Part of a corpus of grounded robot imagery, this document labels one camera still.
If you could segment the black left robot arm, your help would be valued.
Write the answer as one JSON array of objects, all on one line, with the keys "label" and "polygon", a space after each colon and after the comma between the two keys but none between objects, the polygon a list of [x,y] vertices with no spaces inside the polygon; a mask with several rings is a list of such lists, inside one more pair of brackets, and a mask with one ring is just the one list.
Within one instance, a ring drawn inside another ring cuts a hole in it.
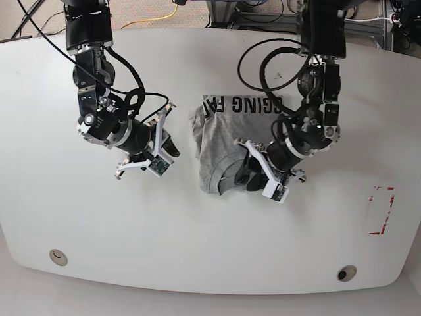
[{"label": "black left robot arm", "polygon": [[[251,152],[246,154],[235,184],[258,191],[273,182],[281,192],[293,177],[304,180],[295,168],[302,160],[327,150],[338,140],[341,78],[335,61],[346,56],[347,7],[342,1],[302,1],[297,47],[280,47],[263,59],[260,90],[281,113],[270,127],[273,141],[258,150],[260,159]],[[306,60],[290,81],[271,88],[266,68],[281,54],[304,55]]]}]

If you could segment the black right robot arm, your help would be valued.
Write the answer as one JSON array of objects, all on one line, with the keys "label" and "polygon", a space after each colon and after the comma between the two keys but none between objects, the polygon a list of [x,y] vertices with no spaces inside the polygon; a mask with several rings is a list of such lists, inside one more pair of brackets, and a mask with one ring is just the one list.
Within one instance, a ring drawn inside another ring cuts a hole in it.
[{"label": "black right robot arm", "polygon": [[[164,129],[166,117],[174,104],[164,105],[137,120],[141,106],[150,94],[135,68],[112,49],[111,11],[108,1],[64,1],[66,50],[75,59],[73,81],[78,88],[78,133],[83,139],[118,148],[126,153],[115,177],[132,168],[151,171],[161,177],[180,152]],[[122,63],[137,86],[129,92],[112,88],[115,69],[110,55]]]}]

